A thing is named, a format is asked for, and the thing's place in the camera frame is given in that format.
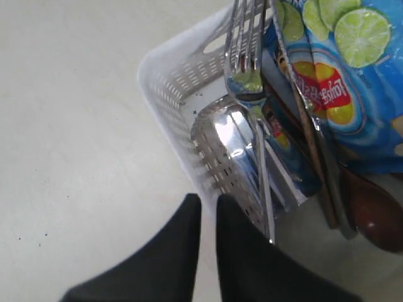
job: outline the white floor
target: white floor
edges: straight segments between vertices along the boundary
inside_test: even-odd
[[[0,301],[57,301],[134,253],[193,191],[135,74],[150,49],[230,2],[0,2]],[[205,216],[202,232],[195,301],[219,301]],[[366,301],[401,301],[403,257],[345,241],[315,202],[278,233]]]

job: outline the fork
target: fork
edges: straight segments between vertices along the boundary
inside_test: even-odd
[[[259,23],[255,27],[255,16],[259,13]],[[241,0],[241,3],[239,0],[234,0],[225,41],[224,78],[228,93],[249,110],[254,122],[258,150],[259,197],[263,214],[268,222],[264,232],[269,241],[275,244],[275,216],[271,202],[264,144],[264,134],[270,134],[270,131],[265,125],[261,111],[266,102],[266,93],[260,74],[261,38],[264,33],[265,19],[266,1],[258,4],[257,0],[251,0],[248,4],[247,0]],[[247,22],[249,24],[245,30],[244,25]],[[256,39],[255,45],[253,45],[253,38]]]

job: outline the blue snack bag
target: blue snack bag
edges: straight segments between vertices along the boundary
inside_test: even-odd
[[[275,1],[297,85],[355,172],[403,172],[403,2]]]

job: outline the white surface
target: white surface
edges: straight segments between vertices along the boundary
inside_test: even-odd
[[[57,301],[145,244],[193,190],[135,71],[228,3],[0,4],[0,301]],[[195,301],[218,301],[203,222]]]

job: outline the white plastic basket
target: white plastic basket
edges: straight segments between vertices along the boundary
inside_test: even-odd
[[[146,103],[212,215],[220,191],[195,152],[190,131],[197,113],[227,94],[222,76],[231,8],[222,9],[152,50],[137,73]],[[269,8],[266,17],[272,14]]]

